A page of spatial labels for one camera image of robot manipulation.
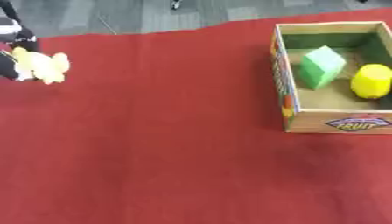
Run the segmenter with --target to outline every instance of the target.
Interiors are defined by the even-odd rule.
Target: gray floor
[[[391,7],[392,0],[11,0],[38,36],[197,29],[227,21]]]

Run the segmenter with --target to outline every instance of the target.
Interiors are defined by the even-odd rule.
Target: green foam block
[[[301,59],[299,76],[309,88],[321,88],[333,81],[345,64],[334,50],[323,46]]]

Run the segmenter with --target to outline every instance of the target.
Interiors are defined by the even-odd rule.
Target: plush toy
[[[68,57],[56,53],[52,57],[39,52],[27,52],[16,47],[12,53],[0,52],[0,75],[11,80],[42,80],[45,84],[62,82],[70,68]]]
[[[390,91],[392,70],[384,65],[363,66],[351,79],[351,89],[361,98],[377,99]]]
[[[12,51],[12,56],[22,69],[30,70],[34,78],[42,80],[45,84],[62,82],[65,79],[64,73],[70,67],[68,57],[61,52],[49,57],[43,53],[27,52],[24,48],[17,47]]]

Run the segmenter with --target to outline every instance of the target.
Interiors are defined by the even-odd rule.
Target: yellow object
[[[35,77],[45,84],[62,82],[64,73],[69,70],[68,57],[62,53],[56,53],[52,57],[39,52],[27,52],[22,47],[16,47],[12,56],[17,60],[16,69],[25,74],[25,77]]]
[[[384,65],[363,66],[351,79],[351,89],[361,98],[377,99],[390,91],[392,70]]]

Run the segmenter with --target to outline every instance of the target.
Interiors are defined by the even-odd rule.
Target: open box
[[[347,63],[337,79],[312,90],[298,78],[298,65],[321,46]],[[384,22],[277,24],[270,51],[286,131],[392,134],[392,94],[363,100],[350,89],[361,66],[392,68],[392,35]]]

